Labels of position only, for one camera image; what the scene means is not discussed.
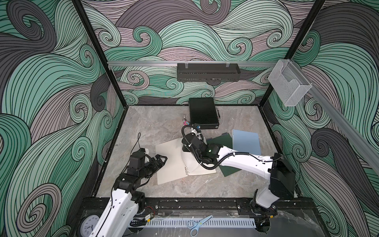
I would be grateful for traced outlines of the beige spiral notebook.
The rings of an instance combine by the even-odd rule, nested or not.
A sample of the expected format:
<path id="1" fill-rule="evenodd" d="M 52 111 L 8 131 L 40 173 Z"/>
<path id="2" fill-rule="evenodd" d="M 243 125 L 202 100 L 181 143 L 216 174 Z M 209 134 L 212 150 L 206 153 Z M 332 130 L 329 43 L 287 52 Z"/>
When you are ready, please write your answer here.
<path id="1" fill-rule="evenodd" d="M 187 176 L 216 173 L 215 170 L 204 169 L 190 152 L 183 151 L 181 138 L 156 145 L 156 153 L 167 157 L 165 165 L 157 172 L 159 185 Z"/>

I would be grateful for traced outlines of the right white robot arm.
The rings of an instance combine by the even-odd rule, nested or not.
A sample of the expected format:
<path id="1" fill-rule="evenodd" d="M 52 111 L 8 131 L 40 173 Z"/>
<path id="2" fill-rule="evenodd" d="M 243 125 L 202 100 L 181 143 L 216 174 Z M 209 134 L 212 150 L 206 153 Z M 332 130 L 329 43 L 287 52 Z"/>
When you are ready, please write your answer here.
<path id="1" fill-rule="evenodd" d="M 268 181 L 262 190 L 256 190 L 251 206 L 256 210 L 274 210 L 276 201 L 295 197 L 296 172 L 285 155 L 258 156 L 233 150 L 221 144 L 206 144 L 201 130 L 193 125 L 181 128 L 182 144 L 200 167 L 214 170 L 228 166 L 260 176 Z"/>

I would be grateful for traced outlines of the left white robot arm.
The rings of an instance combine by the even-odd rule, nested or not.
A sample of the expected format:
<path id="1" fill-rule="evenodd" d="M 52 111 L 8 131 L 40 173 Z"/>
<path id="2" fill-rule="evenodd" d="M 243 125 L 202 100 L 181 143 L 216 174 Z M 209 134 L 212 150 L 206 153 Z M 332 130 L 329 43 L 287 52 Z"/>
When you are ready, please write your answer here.
<path id="1" fill-rule="evenodd" d="M 167 157 L 151 157 L 144 148 L 130 155 L 111 188 L 111 197 L 91 237 L 121 237 L 134 216 L 145 209 L 145 193 L 138 191 L 142 179 L 149 180 L 165 166 Z"/>

